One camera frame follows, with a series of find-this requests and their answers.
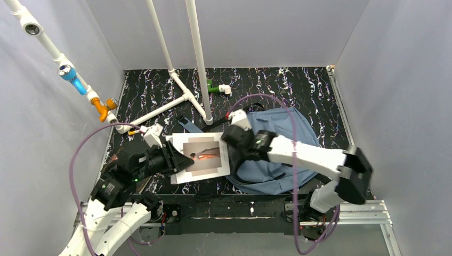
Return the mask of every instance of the blue bag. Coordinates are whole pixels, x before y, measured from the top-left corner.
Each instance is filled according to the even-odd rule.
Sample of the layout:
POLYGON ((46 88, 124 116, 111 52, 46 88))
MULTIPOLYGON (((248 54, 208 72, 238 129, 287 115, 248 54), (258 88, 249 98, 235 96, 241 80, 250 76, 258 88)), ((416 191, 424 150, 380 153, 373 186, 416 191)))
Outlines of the blue bag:
MULTIPOLYGON (((320 146, 308 120, 295 108, 289 108, 289 111, 296 122, 297 141, 320 146)), ((247 117, 254 134, 259 130, 266 130, 293 139, 292 123, 284 108, 251 112, 247 117)), ((302 186, 317 174, 303 167, 299 167, 297 172, 298 186, 302 186)), ((278 195, 293 189, 293 169, 281 163, 245 161, 235 167, 231 164, 231 175, 226 178, 242 192, 255 195, 278 195)))

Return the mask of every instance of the gray floor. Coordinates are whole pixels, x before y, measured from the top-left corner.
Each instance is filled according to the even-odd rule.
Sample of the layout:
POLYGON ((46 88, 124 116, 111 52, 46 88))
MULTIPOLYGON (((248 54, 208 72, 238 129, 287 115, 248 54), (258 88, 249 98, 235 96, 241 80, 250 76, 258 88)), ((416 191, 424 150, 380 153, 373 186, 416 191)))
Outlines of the gray floor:
MULTIPOLYGON (((150 241, 156 232, 157 228, 143 230, 141 235, 150 241)), ((306 250, 311 243, 300 242, 300 245, 306 250)), ((293 238, 283 234, 190 234, 162 237, 153 246, 133 246, 140 255, 152 256, 299 255, 293 238)), ((134 255, 127 243, 115 253, 115 256, 122 255, 134 255)), ((309 253, 309 256, 319 255, 386 256, 389 253, 379 225, 339 225, 328 240, 309 253)))

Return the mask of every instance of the blue pipe section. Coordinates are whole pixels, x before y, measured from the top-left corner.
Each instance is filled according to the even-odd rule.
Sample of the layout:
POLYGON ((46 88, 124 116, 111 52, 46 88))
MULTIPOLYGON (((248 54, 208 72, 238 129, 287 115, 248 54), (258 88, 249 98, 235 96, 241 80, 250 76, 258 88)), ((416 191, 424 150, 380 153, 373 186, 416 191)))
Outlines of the blue pipe section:
POLYGON ((83 87, 80 79, 78 79, 77 71, 75 71, 75 68, 71 67, 70 65, 61 66, 58 70, 58 75, 60 75, 64 80, 71 83, 81 95, 85 95, 88 92, 85 87, 83 87))

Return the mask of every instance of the robotic hand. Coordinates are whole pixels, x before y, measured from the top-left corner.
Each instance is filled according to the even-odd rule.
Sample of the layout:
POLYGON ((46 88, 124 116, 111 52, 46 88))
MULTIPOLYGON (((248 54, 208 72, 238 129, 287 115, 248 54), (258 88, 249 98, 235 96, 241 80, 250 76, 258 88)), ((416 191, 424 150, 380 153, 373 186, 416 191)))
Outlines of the robotic hand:
POLYGON ((169 141, 162 143, 159 137, 162 126, 142 126, 142 129, 147 145, 140 148, 134 143, 127 143, 118 151, 116 159, 103 168, 84 214, 86 227, 78 225, 61 256, 90 255, 84 229, 97 255, 112 255, 151 216, 162 213, 161 199, 151 192, 145 192, 125 216, 105 233, 112 219, 136 192, 136 183, 157 173, 174 174, 194 164, 192 159, 179 153, 169 141))
MULTIPOLYGON (((293 163, 294 142, 282 135, 260 130, 254 135, 243 110, 232 112, 231 120, 221 136, 229 145, 231 168, 246 160, 293 163)), ((316 219, 331 208, 347 201, 364 204, 372 176, 372 167, 361 149, 325 149, 295 142, 297 166, 306 167, 331 179, 325 186, 311 191, 300 210, 301 220, 316 219)))

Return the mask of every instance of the marble pattern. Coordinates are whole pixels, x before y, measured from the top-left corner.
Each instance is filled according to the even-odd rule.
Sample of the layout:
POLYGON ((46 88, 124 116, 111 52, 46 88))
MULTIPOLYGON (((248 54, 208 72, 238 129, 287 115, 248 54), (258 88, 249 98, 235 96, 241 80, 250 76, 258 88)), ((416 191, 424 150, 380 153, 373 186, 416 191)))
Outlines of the marble pattern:
MULTIPOLYGON (((180 79, 201 102, 201 91, 196 69, 177 71, 180 79)), ((207 70, 208 79, 214 86, 229 84, 232 95, 210 94, 214 120, 223 117, 228 109, 241 97, 253 93, 267 93, 281 99, 286 105, 296 107, 308 120, 325 148, 343 148, 348 146, 345 129, 335 101, 333 90, 325 68, 217 68, 207 70)), ((125 75, 125 88, 117 111, 120 121, 131 122, 172 100, 180 97, 182 91, 170 79, 167 70, 130 70, 125 75)), ((279 107, 267 98, 249 99, 243 103, 259 102, 267 109, 279 107)), ((183 132, 176 117, 183 115, 198 127, 204 123, 189 102, 183 102, 143 125, 155 123, 163 125, 164 135, 183 132)), ((213 132, 222 131, 219 126, 213 132)), ((122 143, 140 139, 139 135, 121 135, 114 131, 110 140, 106 160, 122 143)), ((319 186, 319 181, 312 180, 303 186, 309 191, 319 186)), ((169 178, 160 175, 152 177, 148 189, 159 194, 241 194, 224 177, 171 185, 169 178)))

